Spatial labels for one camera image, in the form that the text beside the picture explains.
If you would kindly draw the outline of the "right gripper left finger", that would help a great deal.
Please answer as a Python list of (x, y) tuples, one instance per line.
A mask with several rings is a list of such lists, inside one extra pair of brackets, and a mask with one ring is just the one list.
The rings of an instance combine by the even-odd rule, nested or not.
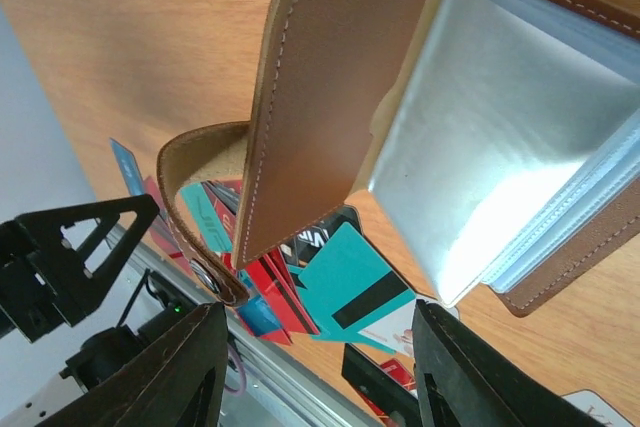
[(225, 308), (201, 304), (42, 426), (216, 426), (228, 359)]

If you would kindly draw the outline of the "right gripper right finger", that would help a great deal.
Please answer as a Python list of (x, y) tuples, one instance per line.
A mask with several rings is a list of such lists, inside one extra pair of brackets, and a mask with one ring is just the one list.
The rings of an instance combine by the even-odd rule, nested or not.
[(598, 426), (436, 303), (416, 302), (415, 381), (424, 426)]

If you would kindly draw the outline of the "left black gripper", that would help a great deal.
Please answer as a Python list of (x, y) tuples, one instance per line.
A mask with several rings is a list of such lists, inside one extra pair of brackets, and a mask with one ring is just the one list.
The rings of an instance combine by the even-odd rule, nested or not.
[(24, 213), (1, 224), (1, 334), (35, 342), (103, 303), (159, 214), (149, 194)]

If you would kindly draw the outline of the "brown leather card holder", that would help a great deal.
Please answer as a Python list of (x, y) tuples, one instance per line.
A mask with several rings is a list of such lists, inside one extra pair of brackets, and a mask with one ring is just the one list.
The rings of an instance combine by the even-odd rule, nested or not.
[[(251, 117), (157, 157), (170, 229), (221, 302), (368, 191), (439, 300), (518, 317), (639, 231), (639, 19), (603, 0), (272, 0)], [(230, 253), (180, 190), (240, 179)]]

